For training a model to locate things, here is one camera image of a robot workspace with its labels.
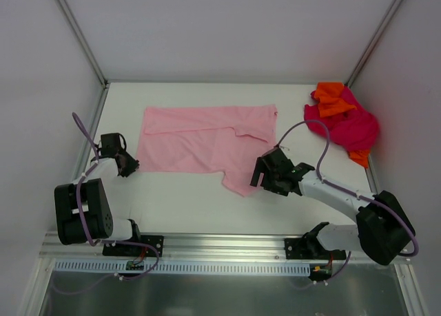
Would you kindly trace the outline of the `pink t-shirt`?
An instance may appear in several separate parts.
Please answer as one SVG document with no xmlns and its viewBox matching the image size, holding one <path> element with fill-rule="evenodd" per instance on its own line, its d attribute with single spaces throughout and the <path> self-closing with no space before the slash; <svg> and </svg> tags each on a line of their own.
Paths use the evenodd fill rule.
<svg viewBox="0 0 441 316">
<path fill-rule="evenodd" d="M 143 172 L 222 173 L 222 184 L 243 197 L 257 157 L 276 144 L 275 105 L 147 107 L 136 157 Z"/>
</svg>

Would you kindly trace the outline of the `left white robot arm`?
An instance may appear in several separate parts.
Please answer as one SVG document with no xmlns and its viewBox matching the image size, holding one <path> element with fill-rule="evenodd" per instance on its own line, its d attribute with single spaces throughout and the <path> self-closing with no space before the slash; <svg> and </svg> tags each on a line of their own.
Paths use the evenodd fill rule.
<svg viewBox="0 0 441 316">
<path fill-rule="evenodd" d="M 139 161 L 127 152 L 122 134 L 102 134 L 100 141 L 89 169 L 54 189 L 58 237 L 64 245 L 118 241 L 125 255 L 134 256 L 142 247 L 138 225 L 112 214 L 116 199 L 110 194 L 139 168 Z"/>
</svg>

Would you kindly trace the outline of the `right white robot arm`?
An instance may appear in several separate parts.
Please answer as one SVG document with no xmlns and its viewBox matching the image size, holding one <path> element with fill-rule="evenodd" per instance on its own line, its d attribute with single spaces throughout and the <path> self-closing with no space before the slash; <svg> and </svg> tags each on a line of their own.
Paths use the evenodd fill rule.
<svg viewBox="0 0 441 316">
<path fill-rule="evenodd" d="M 321 222 L 306 232 L 293 253 L 320 259 L 328 252 L 363 252 L 380 265 L 418 251 L 416 232 L 397 198 L 388 191 L 365 196 L 321 175 L 317 168 L 295 165 L 278 147 L 256 160 L 250 185 L 280 196 L 295 193 L 317 200 L 349 218 L 351 224 Z"/>
</svg>

